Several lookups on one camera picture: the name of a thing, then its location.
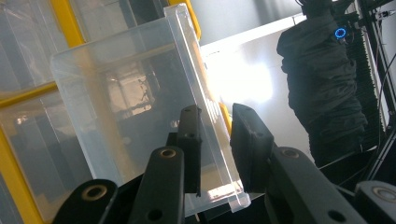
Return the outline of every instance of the bright light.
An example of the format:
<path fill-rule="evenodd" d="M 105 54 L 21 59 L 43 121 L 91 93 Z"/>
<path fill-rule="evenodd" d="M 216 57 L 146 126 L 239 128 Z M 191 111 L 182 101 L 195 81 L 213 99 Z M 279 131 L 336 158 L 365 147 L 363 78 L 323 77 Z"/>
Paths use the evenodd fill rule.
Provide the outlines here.
<path fill-rule="evenodd" d="M 238 180 L 238 181 L 234 181 L 232 184 L 227 184 L 218 187 L 216 189 L 211 189 L 207 192 L 207 194 L 209 195 L 209 198 L 212 202 L 216 202 L 221 199 L 228 198 L 231 195 L 235 195 L 236 193 L 241 193 L 236 190 L 241 188 L 242 188 L 242 181 Z"/>
<path fill-rule="evenodd" d="M 272 97 L 271 76 L 263 63 L 247 64 L 235 55 L 217 58 L 214 62 L 208 70 L 224 102 L 263 103 Z"/>
<path fill-rule="evenodd" d="M 17 118 L 17 123 L 18 124 L 23 124 L 26 120 L 28 120 L 27 116 L 20 116 L 19 118 Z"/>

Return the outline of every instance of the white wall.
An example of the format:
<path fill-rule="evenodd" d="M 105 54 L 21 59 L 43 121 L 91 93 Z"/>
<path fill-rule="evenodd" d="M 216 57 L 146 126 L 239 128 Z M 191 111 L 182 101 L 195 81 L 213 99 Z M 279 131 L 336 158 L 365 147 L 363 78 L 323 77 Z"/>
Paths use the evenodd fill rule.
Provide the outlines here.
<path fill-rule="evenodd" d="M 282 57 L 276 52 L 280 34 L 275 32 L 238 45 L 218 42 L 218 50 L 213 45 L 203 46 L 205 63 L 230 113 L 233 103 L 252 107 L 279 146 L 309 154 L 308 134 L 289 108 L 287 75 L 281 70 Z"/>
<path fill-rule="evenodd" d="M 202 30 L 201 45 L 301 12 L 294 0 L 191 0 Z"/>
<path fill-rule="evenodd" d="M 381 7 L 381 11 L 395 9 L 396 1 L 392 1 Z M 382 21 L 382 37 L 385 44 L 384 49 L 388 55 L 388 60 L 390 63 L 390 60 L 396 53 L 396 14 Z M 393 62 L 393 64 L 391 65 L 390 72 L 392 74 L 392 80 L 396 81 L 396 62 Z"/>

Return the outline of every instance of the yellow metal frame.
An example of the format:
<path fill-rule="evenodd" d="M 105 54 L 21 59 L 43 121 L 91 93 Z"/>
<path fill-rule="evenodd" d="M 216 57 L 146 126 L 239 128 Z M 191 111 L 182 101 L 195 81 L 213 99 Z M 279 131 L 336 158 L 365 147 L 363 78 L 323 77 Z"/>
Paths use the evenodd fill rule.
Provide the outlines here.
<path fill-rule="evenodd" d="M 84 44 L 84 38 L 78 27 L 78 22 L 68 0 L 50 0 L 55 18 L 64 33 L 66 42 L 70 48 Z M 7 99 L 0 100 L 0 109 L 16 105 L 49 92 L 57 91 L 55 82 L 34 88 L 29 91 L 16 92 Z M 12 195 L 14 203 L 24 223 L 45 223 L 35 205 L 35 200 L 22 174 L 21 168 L 15 159 L 7 137 L 0 129 L 0 173 L 3 176 L 7 188 Z"/>
<path fill-rule="evenodd" d="M 15 160 L 3 130 L 0 129 L 0 172 L 18 207 L 24 223 L 44 223 L 35 207 L 35 201 Z"/>
<path fill-rule="evenodd" d="M 56 86 L 55 82 L 51 82 L 47 85 L 41 86 L 34 88 L 30 91 L 23 91 L 21 93 L 17 93 L 7 99 L 1 100 L 0 101 L 0 109 L 10 106 L 10 105 L 15 105 L 20 102 L 28 101 L 33 98 L 36 98 L 37 96 L 42 96 L 46 93 L 52 92 L 52 91 L 57 91 L 58 87 Z"/>
<path fill-rule="evenodd" d="M 168 3 L 170 6 L 172 5 L 177 5 L 180 3 L 184 3 L 187 6 L 187 9 L 189 10 L 190 17 L 192 20 L 192 25 L 194 26 L 195 34 L 197 35 L 198 39 L 201 39 L 201 27 L 199 26 L 199 22 L 197 17 L 195 16 L 195 12 L 192 9 L 192 5 L 190 0 L 168 0 Z"/>
<path fill-rule="evenodd" d="M 230 114 L 228 113 L 227 106 L 225 104 L 219 103 L 221 115 L 223 116 L 225 126 L 227 128 L 228 134 L 231 136 L 231 128 L 232 128 L 232 121 L 230 118 Z"/>
<path fill-rule="evenodd" d="M 50 2 L 68 46 L 73 48 L 84 44 L 84 37 L 79 29 L 76 15 L 69 0 L 50 0 Z"/>

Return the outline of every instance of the clear plastic container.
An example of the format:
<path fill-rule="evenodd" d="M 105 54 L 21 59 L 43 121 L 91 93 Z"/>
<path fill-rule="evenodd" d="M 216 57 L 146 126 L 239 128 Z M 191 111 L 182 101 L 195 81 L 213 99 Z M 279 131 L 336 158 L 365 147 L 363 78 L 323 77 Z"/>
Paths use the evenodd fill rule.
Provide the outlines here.
<path fill-rule="evenodd" d="M 0 223 L 22 224 L 20 213 L 0 173 Z"/>
<path fill-rule="evenodd" d="M 167 0 L 74 0 L 72 7 L 87 42 L 163 17 Z"/>
<path fill-rule="evenodd" d="M 203 196 L 186 196 L 186 216 L 227 202 L 234 211 L 250 204 L 185 5 L 57 54 L 51 70 L 94 178 L 120 186 L 144 173 L 151 151 L 177 131 L 181 109 L 198 105 Z"/>
<path fill-rule="evenodd" d="M 59 92 L 0 110 L 0 124 L 43 220 L 92 179 Z"/>
<path fill-rule="evenodd" d="M 65 49 L 50 1 L 0 1 L 0 99 L 52 81 L 50 55 Z"/>

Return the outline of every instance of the black fabric cover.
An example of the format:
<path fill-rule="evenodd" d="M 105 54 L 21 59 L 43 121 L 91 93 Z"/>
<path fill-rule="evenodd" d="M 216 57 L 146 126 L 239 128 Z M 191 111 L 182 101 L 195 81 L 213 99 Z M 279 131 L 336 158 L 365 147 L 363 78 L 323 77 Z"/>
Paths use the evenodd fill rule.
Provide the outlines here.
<path fill-rule="evenodd" d="M 356 64 L 334 37 L 337 28 L 329 13 L 283 32 L 277 45 L 288 74 L 290 108 L 309 134 L 318 166 L 361 150 L 367 124 L 355 96 Z"/>

